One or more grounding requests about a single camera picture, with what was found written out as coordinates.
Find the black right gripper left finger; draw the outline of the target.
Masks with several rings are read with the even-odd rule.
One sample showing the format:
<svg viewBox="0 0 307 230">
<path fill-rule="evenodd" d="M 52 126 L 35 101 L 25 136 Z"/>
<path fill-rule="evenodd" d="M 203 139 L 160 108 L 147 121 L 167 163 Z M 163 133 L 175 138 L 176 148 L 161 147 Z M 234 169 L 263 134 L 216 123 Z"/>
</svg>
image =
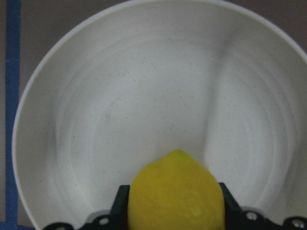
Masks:
<svg viewBox="0 0 307 230">
<path fill-rule="evenodd" d="M 111 210 L 97 211 L 88 216 L 81 230 L 126 230 L 128 228 L 129 185 L 118 188 Z"/>
</svg>

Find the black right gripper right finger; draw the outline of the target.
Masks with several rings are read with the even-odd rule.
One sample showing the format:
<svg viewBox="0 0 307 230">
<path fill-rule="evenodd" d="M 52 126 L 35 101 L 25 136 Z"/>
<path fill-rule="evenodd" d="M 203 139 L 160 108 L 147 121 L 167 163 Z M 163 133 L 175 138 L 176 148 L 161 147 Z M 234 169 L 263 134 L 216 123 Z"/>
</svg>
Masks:
<svg viewBox="0 0 307 230">
<path fill-rule="evenodd" d="M 307 219 L 294 216 L 277 224 L 260 212 L 241 207 L 224 183 L 219 183 L 224 196 L 225 227 L 227 230 L 305 230 Z"/>
</svg>

